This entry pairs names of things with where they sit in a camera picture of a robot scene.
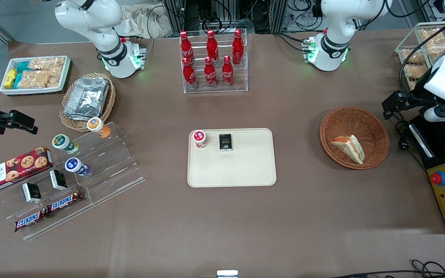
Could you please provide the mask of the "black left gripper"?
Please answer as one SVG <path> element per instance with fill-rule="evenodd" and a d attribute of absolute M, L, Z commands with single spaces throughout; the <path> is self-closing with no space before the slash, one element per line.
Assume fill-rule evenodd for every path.
<path fill-rule="evenodd" d="M 422 123 L 424 116 L 438 116 L 436 109 L 438 97 L 425 88 L 431 78 L 431 73 L 425 73 L 409 93 L 394 91 L 382 102 L 383 118 L 389 119 L 394 114 L 406 111 L 408 123 Z"/>

